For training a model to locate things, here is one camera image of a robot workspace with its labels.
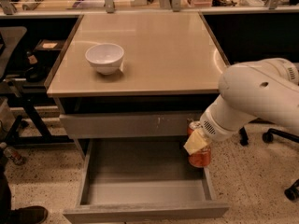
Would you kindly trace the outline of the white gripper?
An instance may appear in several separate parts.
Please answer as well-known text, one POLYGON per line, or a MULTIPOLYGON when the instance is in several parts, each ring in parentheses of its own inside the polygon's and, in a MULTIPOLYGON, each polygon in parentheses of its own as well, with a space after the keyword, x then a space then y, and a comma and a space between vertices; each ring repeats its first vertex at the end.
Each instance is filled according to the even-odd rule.
POLYGON ((195 129, 183 146, 189 155, 198 152, 209 145, 209 138, 213 141, 224 141, 230 138, 235 131, 222 128, 212 117, 211 109, 207 108, 200 118, 202 128, 195 129))

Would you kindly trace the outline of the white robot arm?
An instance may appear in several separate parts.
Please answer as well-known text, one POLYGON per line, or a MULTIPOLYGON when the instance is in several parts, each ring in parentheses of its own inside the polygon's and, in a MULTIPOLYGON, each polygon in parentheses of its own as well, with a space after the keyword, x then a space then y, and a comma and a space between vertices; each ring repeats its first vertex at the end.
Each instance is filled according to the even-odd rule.
POLYGON ((299 134, 299 75, 282 58, 236 63, 221 74, 220 95, 201 115, 184 145, 192 155, 215 141, 224 141, 249 122, 263 119, 299 134))

